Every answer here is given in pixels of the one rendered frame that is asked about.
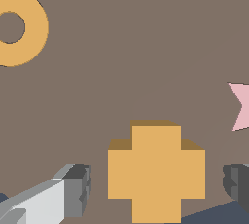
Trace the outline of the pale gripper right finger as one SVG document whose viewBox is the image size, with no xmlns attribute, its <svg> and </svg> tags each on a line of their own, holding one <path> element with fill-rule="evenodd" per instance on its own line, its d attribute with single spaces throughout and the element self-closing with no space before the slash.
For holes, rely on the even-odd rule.
<svg viewBox="0 0 249 224">
<path fill-rule="evenodd" d="M 242 205 L 249 205 L 249 164 L 223 165 L 223 187 Z"/>
</svg>

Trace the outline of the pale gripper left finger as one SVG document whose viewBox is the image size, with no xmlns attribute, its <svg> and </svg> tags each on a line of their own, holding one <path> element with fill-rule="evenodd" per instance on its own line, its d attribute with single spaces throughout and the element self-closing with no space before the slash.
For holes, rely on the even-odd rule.
<svg viewBox="0 0 249 224">
<path fill-rule="evenodd" d="M 66 164 L 51 180 L 0 203 L 0 224 L 60 224 L 82 217 L 91 191 L 91 165 Z"/>
</svg>

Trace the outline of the pink star block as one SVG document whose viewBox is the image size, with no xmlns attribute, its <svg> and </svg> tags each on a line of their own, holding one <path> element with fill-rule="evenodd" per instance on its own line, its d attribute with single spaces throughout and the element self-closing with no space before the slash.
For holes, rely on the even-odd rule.
<svg viewBox="0 0 249 224">
<path fill-rule="evenodd" d="M 238 131 L 249 128 L 249 84 L 229 83 L 229 86 L 241 104 L 240 112 L 232 130 Z"/>
</svg>

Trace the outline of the orange cross block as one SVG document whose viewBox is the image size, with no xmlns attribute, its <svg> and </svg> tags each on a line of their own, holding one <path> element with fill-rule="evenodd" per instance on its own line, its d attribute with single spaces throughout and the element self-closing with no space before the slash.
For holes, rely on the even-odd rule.
<svg viewBox="0 0 249 224">
<path fill-rule="evenodd" d="M 168 120 L 132 120 L 108 148 L 108 197 L 130 199 L 134 223 L 179 223 L 181 201 L 205 197 L 205 150 Z"/>
</svg>

